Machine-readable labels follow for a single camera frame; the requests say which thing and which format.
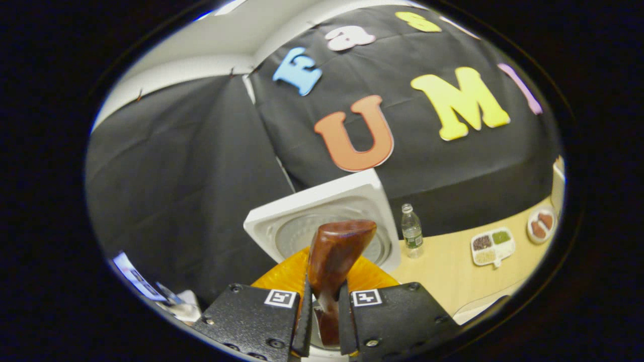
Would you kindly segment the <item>clear plastic water bottle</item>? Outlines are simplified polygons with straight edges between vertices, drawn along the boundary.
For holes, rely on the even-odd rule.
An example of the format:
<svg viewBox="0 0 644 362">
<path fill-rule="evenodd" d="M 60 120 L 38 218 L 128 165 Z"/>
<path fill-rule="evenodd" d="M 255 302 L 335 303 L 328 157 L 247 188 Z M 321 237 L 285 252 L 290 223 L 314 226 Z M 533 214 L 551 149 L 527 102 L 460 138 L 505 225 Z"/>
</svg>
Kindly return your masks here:
<svg viewBox="0 0 644 362">
<path fill-rule="evenodd" d="M 419 258 L 423 255 L 421 222 L 411 204 L 403 204 L 401 211 L 401 231 L 404 236 L 407 255 L 411 259 Z"/>
</svg>

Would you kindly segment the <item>white rice cooker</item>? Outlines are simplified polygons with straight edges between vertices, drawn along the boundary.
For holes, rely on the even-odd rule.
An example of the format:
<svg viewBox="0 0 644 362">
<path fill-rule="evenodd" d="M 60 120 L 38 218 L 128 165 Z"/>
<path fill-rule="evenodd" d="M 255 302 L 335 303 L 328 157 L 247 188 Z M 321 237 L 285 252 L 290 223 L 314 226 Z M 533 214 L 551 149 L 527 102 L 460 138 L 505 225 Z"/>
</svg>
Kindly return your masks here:
<svg viewBox="0 0 644 362">
<path fill-rule="evenodd" d="M 374 169 L 334 179 L 255 208 L 244 230 L 280 263 L 308 247 L 318 227 L 353 219 L 372 220 L 377 231 L 363 256 L 385 272 L 401 262 L 396 224 L 384 187 Z"/>
</svg>

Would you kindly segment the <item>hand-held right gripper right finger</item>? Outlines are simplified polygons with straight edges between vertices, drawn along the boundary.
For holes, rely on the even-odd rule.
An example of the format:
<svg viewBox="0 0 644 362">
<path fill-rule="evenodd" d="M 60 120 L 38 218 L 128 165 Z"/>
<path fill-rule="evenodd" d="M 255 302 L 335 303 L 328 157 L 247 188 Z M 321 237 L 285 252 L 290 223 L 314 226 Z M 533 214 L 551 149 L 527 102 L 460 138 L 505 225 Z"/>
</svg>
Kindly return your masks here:
<svg viewBox="0 0 644 362">
<path fill-rule="evenodd" d="M 340 353 L 400 362 L 448 343 L 461 327 L 419 282 L 400 284 L 359 257 L 338 293 Z"/>
</svg>

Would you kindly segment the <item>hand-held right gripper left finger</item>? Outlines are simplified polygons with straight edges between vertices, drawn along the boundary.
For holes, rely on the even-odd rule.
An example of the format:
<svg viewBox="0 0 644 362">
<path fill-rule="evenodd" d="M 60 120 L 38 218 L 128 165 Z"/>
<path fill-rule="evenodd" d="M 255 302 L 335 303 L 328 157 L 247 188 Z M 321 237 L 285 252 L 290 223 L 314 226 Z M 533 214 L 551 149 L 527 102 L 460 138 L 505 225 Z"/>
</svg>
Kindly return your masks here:
<svg viewBox="0 0 644 362">
<path fill-rule="evenodd" d="M 250 286 L 230 284 L 193 328 L 216 343 L 267 362 L 301 362 L 310 354 L 312 293 L 306 247 Z"/>
</svg>

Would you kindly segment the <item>brown wooden spoon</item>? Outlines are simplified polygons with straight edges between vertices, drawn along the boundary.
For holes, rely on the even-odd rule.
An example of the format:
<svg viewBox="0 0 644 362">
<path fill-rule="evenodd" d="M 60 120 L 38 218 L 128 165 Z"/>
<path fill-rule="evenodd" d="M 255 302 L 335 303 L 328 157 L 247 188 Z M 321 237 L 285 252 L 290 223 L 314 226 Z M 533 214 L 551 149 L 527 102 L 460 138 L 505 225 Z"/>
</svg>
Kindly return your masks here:
<svg viewBox="0 0 644 362">
<path fill-rule="evenodd" d="M 340 346 L 340 289 L 376 231 L 374 221 L 355 219 L 320 225 L 313 237 L 307 278 L 319 303 L 316 318 L 324 347 Z"/>
</svg>

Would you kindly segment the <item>white round plate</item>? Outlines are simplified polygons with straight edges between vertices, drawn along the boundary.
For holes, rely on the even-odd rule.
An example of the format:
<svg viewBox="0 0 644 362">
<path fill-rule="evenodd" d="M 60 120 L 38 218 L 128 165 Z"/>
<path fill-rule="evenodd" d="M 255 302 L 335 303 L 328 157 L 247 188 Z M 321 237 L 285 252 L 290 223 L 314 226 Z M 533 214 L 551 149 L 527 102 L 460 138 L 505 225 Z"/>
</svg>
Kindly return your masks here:
<svg viewBox="0 0 644 362">
<path fill-rule="evenodd" d="M 550 213 L 551 215 L 553 215 L 554 223 L 553 223 L 553 227 L 552 227 L 552 229 L 550 231 L 545 229 L 545 226 L 541 222 L 538 221 L 537 216 L 538 216 L 538 214 L 540 212 L 546 212 L 546 213 Z M 544 240 L 538 240 L 538 239 L 533 238 L 533 235 L 531 234 L 531 230 L 530 230 L 530 224 L 531 224 L 531 222 L 534 222 L 534 221 L 538 221 L 539 224 L 541 225 L 541 227 L 547 232 L 547 236 L 546 236 L 546 238 Z M 527 220 L 526 232 L 527 232 L 527 236 L 528 236 L 529 240 L 532 243 L 534 243 L 534 244 L 544 244 L 547 241 L 550 241 L 552 239 L 552 237 L 556 234 L 556 230 L 557 230 L 557 215 L 556 215 L 556 213 L 555 213 L 555 211 L 553 210 L 552 207 L 543 206 L 543 207 L 537 208 L 529 215 L 528 220 Z"/>
</svg>

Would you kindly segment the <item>white divided dish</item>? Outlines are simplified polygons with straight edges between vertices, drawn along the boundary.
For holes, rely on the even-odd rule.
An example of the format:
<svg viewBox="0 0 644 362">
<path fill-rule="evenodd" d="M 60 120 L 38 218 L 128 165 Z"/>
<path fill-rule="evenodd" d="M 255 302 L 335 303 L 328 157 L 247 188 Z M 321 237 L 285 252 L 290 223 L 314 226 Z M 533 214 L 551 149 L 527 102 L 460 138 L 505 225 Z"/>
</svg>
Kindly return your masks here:
<svg viewBox="0 0 644 362">
<path fill-rule="evenodd" d="M 510 241 L 507 241 L 506 243 L 495 245 L 493 243 L 492 233 L 497 232 L 499 230 L 508 231 L 511 234 L 512 239 Z M 473 250 L 472 241 L 474 241 L 475 238 L 477 238 L 479 236 L 483 236 L 483 235 L 489 235 L 490 236 L 490 239 L 492 240 L 492 247 L 487 248 L 487 249 L 496 250 L 496 255 L 497 255 L 497 259 L 496 259 L 496 261 L 494 263 L 489 263 L 489 264 L 486 264 L 486 265 L 493 265 L 495 268 L 498 268 L 499 266 L 501 266 L 501 263 L 502 263 L 502 261 L 504 259 L 506 259 L 509 256 L 511 256 L 512 254 L 514 254 L 514 252 L 516 250 L 516 241 L 515 241 L 515 239 L 513 237 L 512 232 L 510 231 L 510 229 L 508 227 L 499 227 L 499 228 L 496 228 L 496 229 L 493 229 L 493 230 L 481 232 L 481 233 L 479 233 L 476 236 L 471 238 L 471 240 L 470 240 L 470 250 L 471 250 L 472 259 L 473 259 L 474 253 L 478 252 L 478 250 Z"/>
</svg>

